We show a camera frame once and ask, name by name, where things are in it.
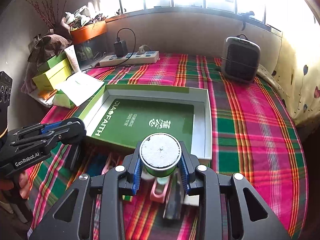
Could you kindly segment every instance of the cord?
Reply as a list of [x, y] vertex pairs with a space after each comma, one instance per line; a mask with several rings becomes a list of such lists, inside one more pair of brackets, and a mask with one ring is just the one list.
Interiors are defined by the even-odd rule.
[[[130, 28], [122, 28], [122, 29], [120, 29], [120, 30], [118, 31], [118, 33], [117, 33], [117, 38], [119, 37], [119, 36], [118, 36], [118, 35], [119, 35], [119, 32], [120, 32], [121, 30], [124, 30], [124, 29], [130, 30], [130, 31], [132, 31], [132, 33], [133, 33], [133, 36], [134, 36], [134, 47], [133, 47], [133, 51], [132, 51], [130, 57], [128, 57], [125, 61], [123, 61], [123, 62], [115, 65], [112, 69], [115, 69], [115, 68], [119, 67], [119, 65], [122, 65], [124, 62], [126, 62], [127, 60], [129, 60], [129, 59], [132, 57], [132, 55], [134, 54], [134, 51], [136, 50], [136, 35], [135, 35], [135, 33], [134, 33], [134, 31], [133, 31], [132, 29], [130, 29]], [[108, 69], [108, 70], [106, 70], [106, 71], [103, 71], [103, 72], [95, 75], [94, 78], [97, 77], [97, 76], [100, 76], [101, 74], [103, 74], [103, 73], [105, 73], [105, 72], [108, 72], [109, 70], [110, 70], [110, 69]]]
[[248, 41], [248, 38], [245, 34], [241, 33], [240, 35], [237, 36], [237, 38], [241, 38], [241, 35], [243, 35], [245, 37], [245, 39]]
[[147, 47], [150, 51], [153, 51], [148, 45], [142, 45], [142, 46], [145, 46], [145, 47]]
[[226, 61], [230, 61], [230, 62], [233, 62], [233, 63], [237, 63], [237, 64], [240, 64], [240, 65], [243, 65], [243, 66], [246, 66], [246, 67], [250, 67], [250, 68], [257, 68], [257, 67], [252, 67], [252, 66], [249, 66], [249, 65], [247, 65], [247, 64], [243, 64], [243, 63], [241, 63], [241, 62], [236, 62], [236, 61], [233, 61], [233, 60], [231, 60], [231, 59], [226, 59], [226, 58], [223, 58], [223, 57], [222, 57], [222, 59], [224, 59], [224, 60], [226, 60]]
[[[120, 29], [119, 31], [118, 31], [118, 33], [117, 33], [117, 38], [119, 37], [118, 35], [119, 35], [119, 32], [121, 31], [121, 30], [124, 30], [124, 29], [128, 29], [128, 30], [130, 30], [130, 31], [132, 31], [132, 33], [133, 33], [133, 36], [134, 36], [134, 47], [133, 47], [133, 52], [131, 53], [131, 55], [130, 55], [130, 57], [128, 57], [126, 60], [124, 60], [123, 62], [120, 62], [119, 64], [117, 64], [117, 65], [114, 65], [114, 66], [105, 66], [105, 67], [113, 67], [113, 68], [111, 68], [111, 69], [115, 69], [115, 68], [117, 68], [117, 67], [120, 67], [120, 65], [122, 65], [124, 62], [126, 62], [127, 60], [129, 60], [131, 57], [132, 57], [132, 55], [134, 54], [134, 51], [135, 51], [135, 49], [136, 49], [136, 35], [135, 35], [135, 33], [134, 33], [134, 31], [132, 30], [132, 29], [130, 29], [130, 28], [122, 28], [122, 29]], [[82, 70], [82, 71], [86, 71], [86, 70], [89, 70], [89, 69], [97, 69], [97, 68], [105, 68], [105, 67], [89, 67], [89, 68], [86, 68], [86, 69], [84, 69], [84, 70]], [[94, 78], [95, 77], [97, 77], [97, 76], [99, 76], [99, 75], [101, 75], [101, 74], [103, 74], [103, 73], [105, 73], [105, 72], [107, 72], [107, 71], [109, 71], [110, 69], [108, 69], [108, 70], [106, 70], [106, 71], [104, 71], [104, 72], [101, 72], [100, 74], [97, 74], [97, 75], [95, 75], [94, 76]]]

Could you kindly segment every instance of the blue gripper pad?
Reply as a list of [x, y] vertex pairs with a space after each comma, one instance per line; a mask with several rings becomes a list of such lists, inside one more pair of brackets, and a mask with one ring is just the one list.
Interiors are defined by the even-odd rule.
[[41, 130], [41, 133], [45, 134], [45, 133], [47, 133], [49, 131], [52, 131], [52, 130], [56, 129], [57, 127], [59, 127], [61, 123], [62, 122], [55, 122], [55, 123], [52, 123], [52, 124], [48, 124]]
[[138, 157], [136, 167], [133, 173], [133, 182], [132, 182], [132, 185], [133, 185], [132, 193], [134, 195], [136, 195], [137, 190], [139, 189], [139, 186], [140, 186], [142, 168], [143, 168], [143, 162], [141, 161], [140, 157]]
[[187, 171], [187, 166], [186, 166], [186, 162], [184, 160], [183, 155], [181, 156], [178, 162], [178, 167], [180, 169], [180, 176], [181, 176], [183, 188], [186, 191], [186, 194], [188, 194], [190, 190], [189, 173]]

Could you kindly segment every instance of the green and white box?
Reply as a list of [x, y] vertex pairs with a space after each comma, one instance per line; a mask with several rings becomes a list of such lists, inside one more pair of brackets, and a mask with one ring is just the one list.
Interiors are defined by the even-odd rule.
[[79, 116], [87, 137], [133, 152], [137, 142], [164, 132], [184, 141], [202, 164], [212, 158], [208, 91], [158, 85], [105, 85]]

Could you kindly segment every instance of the power adapter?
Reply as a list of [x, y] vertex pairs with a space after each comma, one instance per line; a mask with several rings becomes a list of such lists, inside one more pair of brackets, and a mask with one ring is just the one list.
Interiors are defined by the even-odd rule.
[[117, 37], [117, 42], [115, 42], [113, 45], [115, 47], [115, 54], [117, 57], [124, 57], [128, 54], [127, 43], [125, 40], [120, 41], [120, 38]]

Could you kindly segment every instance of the white tube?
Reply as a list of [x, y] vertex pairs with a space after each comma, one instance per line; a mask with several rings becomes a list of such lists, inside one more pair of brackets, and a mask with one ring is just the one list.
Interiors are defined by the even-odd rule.
[[71, 64], [73, 71], [75, 73], [81, 71], [78, 60], [77, 60], [77, 56], [76, 56], [75, 46], [71, 45], [70, 47], [66, 48], [64, 51], [66, 52], [66, 55], [68, 57], [68, 60]]

